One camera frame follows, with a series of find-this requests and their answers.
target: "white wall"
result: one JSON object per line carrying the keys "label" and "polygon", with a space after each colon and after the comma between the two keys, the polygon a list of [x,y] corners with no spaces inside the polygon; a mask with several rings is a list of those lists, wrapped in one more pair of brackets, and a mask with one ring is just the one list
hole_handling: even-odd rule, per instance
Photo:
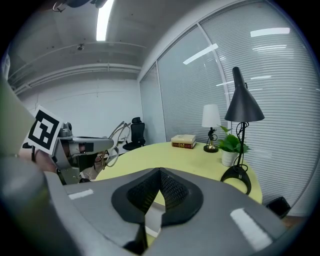
{"label": "white wall", "polygon": [[143,65],[138,76],[140,81],[151,66],[155,63],[156,59],[171,45],[175,39],[181,36],[186,30],[191,28],[197,22],[203,20],[203,18],[235,3],[243,2],[243,0],[208,0],[199,3],[194,9],[183,15],[177,22],[175,22],[162,37],[157,40],[155,45],[150,45],[149,52],[145,54]]}
{"label": "white wall", "polygon": [[134,76],[84,73],[48,82],[18,97],[31,113],[41,105],[70,122],[74,136],[109,136],[122,121],[143,119],[140,88]]}

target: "lamp shade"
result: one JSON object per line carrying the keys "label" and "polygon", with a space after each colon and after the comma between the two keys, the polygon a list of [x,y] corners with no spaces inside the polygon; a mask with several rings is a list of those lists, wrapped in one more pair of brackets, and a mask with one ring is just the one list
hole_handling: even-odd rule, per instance
{"label": "lamp shade", "polygon": [[258,103],[246,88],[240,68],[232,69],[235,91],[224,119],[232,122],[255,122],[265,119]]}
{"label": "lamp shade", "polygon": [[217,104],[203,106],[202,127],[218,127],[221,125]]}

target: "chair backrest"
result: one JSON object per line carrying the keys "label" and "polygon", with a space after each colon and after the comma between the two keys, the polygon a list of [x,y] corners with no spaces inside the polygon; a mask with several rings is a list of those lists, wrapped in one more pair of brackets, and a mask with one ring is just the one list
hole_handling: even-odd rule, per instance
{"label": "chair backrest", "polygon": [[131,124],[131,140],[137,142],[140,139],[144,139],[145,123],[141,122],[140,117],[132,119]]}

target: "green plant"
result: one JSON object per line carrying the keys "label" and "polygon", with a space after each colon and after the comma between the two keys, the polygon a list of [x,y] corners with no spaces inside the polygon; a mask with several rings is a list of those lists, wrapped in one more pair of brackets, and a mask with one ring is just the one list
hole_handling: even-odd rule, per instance
{"label": "green plant", "polygon": [[[233,134],[228,133],[231,129],[227,129],[222,125],[220,125],[220,127],[225,132],[225,138],[219,140],[218,148],[227,152],[240,153],[241,144],[239,139]],[[250,148],[246,144],[243,144],[243,153],[248,152],[248,150],[250,150]]]}

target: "white lampshade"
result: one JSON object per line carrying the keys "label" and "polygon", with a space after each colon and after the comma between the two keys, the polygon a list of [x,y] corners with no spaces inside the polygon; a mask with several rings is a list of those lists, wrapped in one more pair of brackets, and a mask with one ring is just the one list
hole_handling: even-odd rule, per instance
{"label": "white lampshade", "polygon": [[218,127],[221,125],[217,104],[203,106],[202,127]]}

